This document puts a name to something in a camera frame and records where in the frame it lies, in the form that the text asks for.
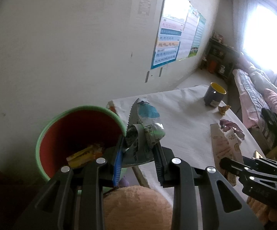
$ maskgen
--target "chart poster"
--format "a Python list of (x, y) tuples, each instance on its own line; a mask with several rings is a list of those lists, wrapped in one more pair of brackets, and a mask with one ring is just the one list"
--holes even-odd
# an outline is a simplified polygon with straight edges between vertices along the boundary
[(191, 51), (189, 53), (189, 57), (195, 56), (197, 54), (205, 25), (206, 25), (206, 19), (200, 14), (199, 23), (193, 39), (193, 44), (191, 47)]
[(189, 9), (189, 0), (164, 0), (151, 69), (176, 60)]
[(199, 12), (194, 9), (193, 6), (190, 6), (184, 30), (180, 39), (180, 46), (176, 60), (182, 60), (188, 57), (199, 23), (199, 17)]

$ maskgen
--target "beige stuffed toy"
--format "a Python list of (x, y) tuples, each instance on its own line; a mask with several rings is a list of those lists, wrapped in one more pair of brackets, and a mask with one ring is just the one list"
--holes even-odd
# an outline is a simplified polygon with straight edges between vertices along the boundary
[(170, 230), (173, 208), (157, 191), (131, 186), (103, 200), (106, 230)]

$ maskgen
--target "white tablecloth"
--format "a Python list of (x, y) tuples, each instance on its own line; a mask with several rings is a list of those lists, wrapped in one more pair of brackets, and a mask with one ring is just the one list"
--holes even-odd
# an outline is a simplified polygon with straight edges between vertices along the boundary
[[(207, 88), (206, 85), (199, 85), (181, 90), (116, 99), (109, 104), (113, 103), (116, 113), (127, 125), (134, 101), (138, 97), (146, 97), (158, 110), (166, 132), (161, 145), (171, 148), (175, 157), (183, 159), (192, 167), (205, 169), (207, 166), (214, 166), (210, 124), (219, 123), (221, 118), (235, 122), (244, 132), (245, 140), (240, 145), (243, 156), (253, 157), (255, 150), (262, 154), (254, 138), (231, 110), (228, 110), (225, 116), (221, 116), (217, 108), (204, 105), (203, 96)], [(150, 188), (159, 191), (173, 204), (173, 188), (164, 189), (160, 186), (154, 162), (140, 165), (139, 170), (143, 176), (139, 178), (145, 179)], [(242, 184), (239, 181), (234, 188), (243, 199), (247, 199), (241, 191)]]

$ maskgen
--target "purple object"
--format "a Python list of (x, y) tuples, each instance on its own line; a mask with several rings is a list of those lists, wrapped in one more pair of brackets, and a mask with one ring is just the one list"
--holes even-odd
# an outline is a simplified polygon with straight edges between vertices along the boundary
[(129, 187), (129, 186), (130, 186), (130, 184), (125, 178), (120, 179), (120, 181), (118, 183), (118, 187), (124, 188), (124, 187)]
[(233, 123), (229, 120), (226, 120), (226, 119), (221, 119), (219, 121), (219, 124), (220, 124), (220, 128), (224, 131), (224, 132), (227, 132), (228, 130), (230, 130), (231, 128), (233, 129), (234, 133), (242, 140), (244, 140), (244, 133), (243, 131), (240, 129), (240, 127), (236, 124), (236, 123)]

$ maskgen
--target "bright window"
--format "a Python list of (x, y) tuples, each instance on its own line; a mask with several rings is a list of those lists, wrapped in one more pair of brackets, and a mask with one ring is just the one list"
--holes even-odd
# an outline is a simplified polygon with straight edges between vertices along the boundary
[(243, 50), (262, 69), (277, 73), (277, 15), (258, 5), (248, 19)]

